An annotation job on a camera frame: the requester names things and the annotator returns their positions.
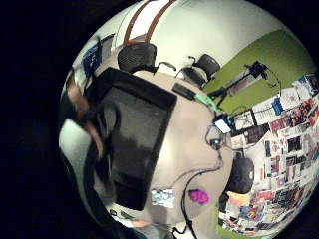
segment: fisheye lens view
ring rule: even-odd
[[[4,210],[3,238],[319,238],[319,48],[301,34],[316,23],[302,30],[312,17],[297,21],[306,7],[288,15],[288,2],[43,11],[58,30],[28,31],[42,35],[28,56],[40,55],[19,66],[42,62],[47,85],[22,83],[8,101],[24,102],[10,110],[19,122],[4,123],[8,155],[30,164],[4,163],[21,186],[8,190],[18,206]]]

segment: poster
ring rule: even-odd
[[[228,192],[223,228],[250,237],[275,234],[307,203],[319,181],[318,102],[315,96],[281,116],[265,115],[261,120],[272,119],[268,130],[251,127],[232,140],[252,159],[254,182],[242,196]]]

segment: black office chair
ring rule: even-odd
[[[248,193],[251,190],[254,180],[254,165],[251,159],[240,157],[233,160],[230,177],[225,191],[232,191],[240,194]]]
[[[192,65],[190,67],[181,68],[175,76],[177,77],[178,74],[182,72],[186,81],[202,89],[210,80],[213,79],[213,74],[220,69],[220,65],[208,54],[203,54],[198,61],[196,61],[195,57],[188,57],[193,59]],[[206,78],[196,68],[204,70]]]
[[[120,70],[128,73],[145,70],[156,73],[161,64],[176,71],[176,67],[168,62],[160,62],[155,66],[157,57],[157,46],[147,42],[137,42],[124,46],[118,53],[118,64]]]

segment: cable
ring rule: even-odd
[[[212,123],[212,124],[207,128],[207,132],[206,132],[206,135],[205,135],[205,141],[206,141],[207,145],[209,145],[209,146],[211,146],[211,145],[210,145],[210,143],[209,143],[209,141],[208,141],[208,136],[209,136],[209,134],[210,134],[211,129],[214,128],[214,127],[216,127],[216,125]]]
[[[281,97],[281,81],[279,80],[278,76],[270,68],[267,67],[267,69],[275,77],[275,79],[277,80],[277,83],[279,84],[279,98],[280,98]]]
[[[195,175],[193,175],[189,180],[188,182],[186,183],[185,185],[185,188],[182,192],[182,197],[181,197],[181,201],[180,201],[180,209],[181,209],[181,212],[183,214],[183,217],[185,219],[185,222],[186,222],[186,226],[184,227],[183,231],[180,232],[176,227],[173,227],[172,229],[172,236],[174,237],[174,232],[177,232],[178,234],[184,234],[186,232],[186,229],[189,228],[192,236],[194,239],[197,239],[197,236],[196,236],[196,233],[192,227],[192,221],[189,219],[188,217],[188,214],[187,214],[187,211],[186,211],[186,205],[185,205],[185,199],[186,199],[186,192],[187,192],[187,188],[189,187],[190,183],[198,176],[200,175],[203,175],[203,174],[206,174],[206,173],[209,173],[209,172],[215,172],[215,171],[218,171],[220,170],[222,167],[223,167],[223,162],[222,162],[222,157],[221,157],[221,154],[220,154],[220,151],[218,150],[218,159],[219,159],[219,165],[216,167],[216,168],[212,168],[212,169],[207,169],[207,170],[203,170],[203,171],[200,171],[198,173],[196,173]]]
[[[211,167],[196,168],[196,169],[191,169],[191,170],[189,170],[189,171],[186,171],[186,172],[182,173],[182,174],[170,185],[169,188],[173,188],[178,181],[180,181],[182,178],[184,178],[185,176],[189,175],[190,173],[199,172],[199,171],[205,171],[205,170],[209,170],[209,169],[211,169]]]

